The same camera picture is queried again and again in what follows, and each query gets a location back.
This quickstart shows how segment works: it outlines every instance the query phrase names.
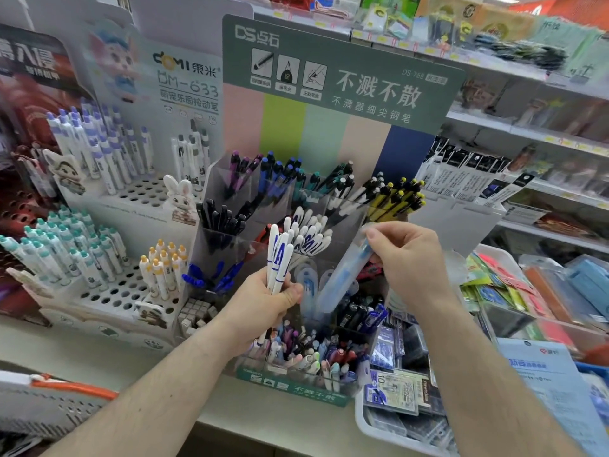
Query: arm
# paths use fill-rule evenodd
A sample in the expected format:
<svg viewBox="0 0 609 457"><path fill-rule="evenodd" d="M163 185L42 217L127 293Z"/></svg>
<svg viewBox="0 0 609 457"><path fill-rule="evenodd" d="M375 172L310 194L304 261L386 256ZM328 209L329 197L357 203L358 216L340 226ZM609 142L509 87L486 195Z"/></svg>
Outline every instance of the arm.
<svg viewBox="0 0 609 457"><path fill-rule="evenodd" d="M270 296L266 268L252 274L226 307L44 457L175 456L226 363L300 300L302 286L286 276Z"/></svg>
<svg viewBox="0 0 609 457"><path fill-rule="evenodd" d="M584 456L452 292L435 232L384 222L367 236L425 334L461 455Z"/></svg>

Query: green display sign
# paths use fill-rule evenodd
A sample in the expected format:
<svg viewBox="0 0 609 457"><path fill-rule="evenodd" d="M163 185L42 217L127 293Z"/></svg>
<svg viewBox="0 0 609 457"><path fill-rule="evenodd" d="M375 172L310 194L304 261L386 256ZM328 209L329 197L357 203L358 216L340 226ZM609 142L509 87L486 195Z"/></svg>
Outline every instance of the green display sign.
<svg viewBox="0 0 609 457"><path fill-rule="evenodd" d="M303 396L316 401L322 401L335 406L345 407L350 397L327 390L316 388L313 385L304 385L288 379L285 375L274 375L271 372L260 372L252 368L238 368L237 378L250 381L269 388L285 391L286 393Z"/></svg>
<svg viewBox="0 0 609 457"><path fill-rule="evenodd" d="M237 16L222 25L224 82L436 134L461 69Z"/></svg>

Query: left hand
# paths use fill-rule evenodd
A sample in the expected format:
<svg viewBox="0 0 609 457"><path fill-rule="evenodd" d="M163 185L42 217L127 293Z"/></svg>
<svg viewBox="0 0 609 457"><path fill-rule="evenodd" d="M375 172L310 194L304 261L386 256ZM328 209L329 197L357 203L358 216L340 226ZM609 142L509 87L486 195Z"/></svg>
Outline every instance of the left hand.
<svg viewBox="0 0 609 457"><path fill-rule="evenodd" d="M252 340L269 327L277 327L287 310L300 303L304 289L290 282L289 273L277 295L267 290L266 275L266 267L249 275L213 320L230 335L232 356L245 353Z"/></svg>

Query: pen refill package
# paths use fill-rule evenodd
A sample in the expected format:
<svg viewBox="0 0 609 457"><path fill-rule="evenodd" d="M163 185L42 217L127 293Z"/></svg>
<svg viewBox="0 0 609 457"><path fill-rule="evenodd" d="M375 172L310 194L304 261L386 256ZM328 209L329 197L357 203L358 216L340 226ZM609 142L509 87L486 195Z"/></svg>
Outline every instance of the pen refill package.
<svg viewBox="0 0 609 457"><path fill-rule="evenodd" d="M329 321L331 313L372 256L372 248L368 239L366 239L366 230L370 226L366 224L359 229L332 276L319 293L316 304L316 320Z"/></svg>

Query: pastel color stripe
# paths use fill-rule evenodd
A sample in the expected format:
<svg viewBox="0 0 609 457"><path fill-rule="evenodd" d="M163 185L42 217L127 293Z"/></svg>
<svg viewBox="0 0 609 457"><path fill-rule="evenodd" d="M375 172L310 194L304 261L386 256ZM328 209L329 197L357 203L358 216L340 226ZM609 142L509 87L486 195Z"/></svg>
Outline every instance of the pastel color stripe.
<svg viewBox="0 0 609 457"><path fill-rule="evenodd" d="M298 156L305 126L307 104L273 94L264 96L260 152L272 150L275 159L285 162Z"/></svg>
<svg viewBox="0 0 609 457"><path fill-rule="evenodd" d="M224 148L231 153L238 150L241 157L255 157L260 151L263 125L264 93L224 84L224 115L231 125L224 124Z"/></svg>
<svg viewBox="0 0 609 457"><path fill-rule="evenodd" d="M336 167L348 121L349 114L307 105L304 130L298 150L298 156L303 160L302 169L305 172L319 171L324 176Z"/></svg>
<svg viewBox="0 0 609 457"><path fill-rule="evenodd" d="M372 176L391 125L355 115L348 117L337 161L353 160L355 183L361 186Z"/></svg>
<svg viewBox="0 0 609 457"><path fill-rule="evenodd" d="M382 171L385 183L395 183L402 176L411 179L425 159L434 137L422 131L392 126L378 158L375 173Z"/></svg>

